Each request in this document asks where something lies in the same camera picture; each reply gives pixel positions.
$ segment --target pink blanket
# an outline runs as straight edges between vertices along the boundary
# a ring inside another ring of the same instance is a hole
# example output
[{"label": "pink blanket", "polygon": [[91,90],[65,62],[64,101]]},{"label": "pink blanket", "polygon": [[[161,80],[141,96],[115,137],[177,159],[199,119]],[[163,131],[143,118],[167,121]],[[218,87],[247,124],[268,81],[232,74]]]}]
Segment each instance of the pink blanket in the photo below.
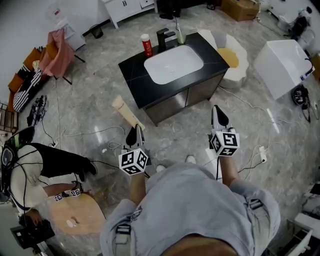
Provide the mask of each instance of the pink blanket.
[{"label": "pink blanket", "polygon": [[54,40],[55,46],[58,48],[58,54],[54,59],[51,59],[48,52],[44,54],[39,68],[48,76],[56,76],[62,78],[74,58],[74,50],[65,41],[65,32],[63,29],[48,33],[47,43]]}]

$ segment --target cardboard tube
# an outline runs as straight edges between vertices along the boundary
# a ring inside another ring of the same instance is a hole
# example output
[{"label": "cardboard tube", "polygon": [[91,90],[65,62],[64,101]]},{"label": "cardboard tube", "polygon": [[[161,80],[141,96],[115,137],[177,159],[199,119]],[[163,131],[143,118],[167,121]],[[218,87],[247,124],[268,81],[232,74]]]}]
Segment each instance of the cardboard tube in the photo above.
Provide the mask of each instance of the cardboard tube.
[{"label": "cardboard tube", "polygon": [[132,113],[128,105],[124,102],[122,97],[118,95],[114,101],[112,102],[112,107],[114,107],[120,114],[123,116],[125,120],[132,126],[136,127],[136,125],[139,125],[142,130],[144,130],[146,127],[138,120],[138,118]]}]

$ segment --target black and white striped blanket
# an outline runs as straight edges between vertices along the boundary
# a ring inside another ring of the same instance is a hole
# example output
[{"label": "black and white striped blanket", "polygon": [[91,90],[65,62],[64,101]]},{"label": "black and white striped blanket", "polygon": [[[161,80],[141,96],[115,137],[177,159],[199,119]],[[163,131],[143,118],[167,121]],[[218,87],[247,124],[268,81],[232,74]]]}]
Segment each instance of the black and white striped blanket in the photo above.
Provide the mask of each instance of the black and white striped blanket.
[{"label": "black and white striped blanket", "polygon": [[40,68],[36,72],[31,71],[24,80],[19,90],[14,94],[13,108],[17,112],[21,112],[25,105],[39,91],[37,88],[41,80],[43,72]]}]

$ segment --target black faucet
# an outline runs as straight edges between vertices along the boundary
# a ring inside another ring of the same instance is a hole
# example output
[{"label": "black faucet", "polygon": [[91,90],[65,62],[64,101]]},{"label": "black faucet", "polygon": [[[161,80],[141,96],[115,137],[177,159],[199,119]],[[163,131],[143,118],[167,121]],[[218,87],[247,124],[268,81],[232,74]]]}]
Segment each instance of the black faucet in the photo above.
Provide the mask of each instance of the black faucet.
[{"label": "black faucet", "polygon": [[156,36],[158,37],[158,43],[159,43],[158,53],[162,53],[167,49],[165,39],[170,38],[176,34],[173,31],[165,34],[165,32],[167,31],[169,31],[169,29],[164,28],[156,32]]}]

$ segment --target white sink basin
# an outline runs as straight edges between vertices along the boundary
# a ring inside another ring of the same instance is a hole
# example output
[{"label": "white sink basin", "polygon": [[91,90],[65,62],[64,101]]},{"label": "white sink basin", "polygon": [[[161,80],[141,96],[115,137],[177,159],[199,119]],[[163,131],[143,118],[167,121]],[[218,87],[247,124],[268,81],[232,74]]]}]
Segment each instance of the white sink basin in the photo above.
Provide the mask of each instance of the white sink basin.
[{"label": "white sink basin", "polygon": [[306,78],[312,67],[306,58],[295,40],[268,41],[255,59],[254,68],[276,100]]},{"label": "white sink basin", "polygon": [[151,79],[159,85],[177,80],[200,70],[203,66],[203,60],[187,45],[164,51],[144,62],[144,67]]}]

